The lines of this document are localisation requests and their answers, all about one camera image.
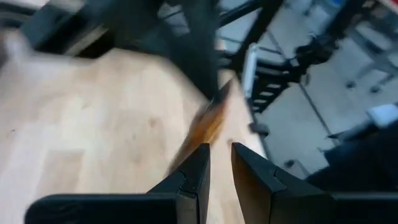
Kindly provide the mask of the white paper sheet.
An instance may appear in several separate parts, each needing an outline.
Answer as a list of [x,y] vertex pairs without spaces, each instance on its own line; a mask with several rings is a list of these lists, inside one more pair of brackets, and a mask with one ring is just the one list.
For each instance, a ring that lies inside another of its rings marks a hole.
[[398,120],[398,105],[386,104],[367,110],[367,114],[378,128],[385,128]]

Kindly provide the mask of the black aluminium table frame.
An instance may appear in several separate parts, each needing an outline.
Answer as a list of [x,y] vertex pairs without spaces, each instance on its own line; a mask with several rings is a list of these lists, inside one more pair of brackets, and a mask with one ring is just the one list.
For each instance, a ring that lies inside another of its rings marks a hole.
[[[338,49],[338,41],[344,39],[355,17],[360,17],[367,0],[347,0],[332,17],[323,32],[312,37],[311,41],[295,49],[295,56],[282,63],[258,60],[250,69],[254,72],[252,91],[248,102],[253,113],[262,113],[290,83],[300,83],[313,65],[325,63]],[[268,26],[281,8],[284,0],[250,0],[228,11],[220,17],[220,27],[259,9],[260,12],[246,37],[235,52],[221,51],[223,68],[234,70],[243,80],[244,65],[249,62],[249,46],[255,44],[268,31]]]

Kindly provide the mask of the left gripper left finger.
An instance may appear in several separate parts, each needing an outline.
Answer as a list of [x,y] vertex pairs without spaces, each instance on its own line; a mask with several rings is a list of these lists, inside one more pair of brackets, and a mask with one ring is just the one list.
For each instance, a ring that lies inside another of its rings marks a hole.
[[210,146],[201,144],[144,194],[55,194],[33,202],[24,224],[205,224]]

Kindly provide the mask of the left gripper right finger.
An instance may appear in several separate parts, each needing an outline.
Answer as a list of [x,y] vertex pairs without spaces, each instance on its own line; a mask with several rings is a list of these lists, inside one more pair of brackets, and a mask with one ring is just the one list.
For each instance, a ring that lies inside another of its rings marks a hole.
[[398,224],[398,193],[325,192],[245,145],[231,145],[246,224]]

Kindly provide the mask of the brown orange foil pouch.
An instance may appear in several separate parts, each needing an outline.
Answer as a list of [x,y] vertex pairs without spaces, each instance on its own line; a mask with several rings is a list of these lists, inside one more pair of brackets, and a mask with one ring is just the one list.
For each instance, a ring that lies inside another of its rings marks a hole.
[[187,136],[171,161],[166,175],[171,174],[202,143],[212,145],[220,135],[226,114],[233,80],[228,80],[219,90],[220,101],[211,101],[200,108],[191,122]]

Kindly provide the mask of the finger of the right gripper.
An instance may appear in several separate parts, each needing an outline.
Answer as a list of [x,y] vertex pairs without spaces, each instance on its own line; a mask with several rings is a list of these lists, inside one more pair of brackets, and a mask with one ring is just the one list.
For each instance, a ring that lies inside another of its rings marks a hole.
[[178,49],[172,61],[208,100],[219,100],[217,56],[215,49]]

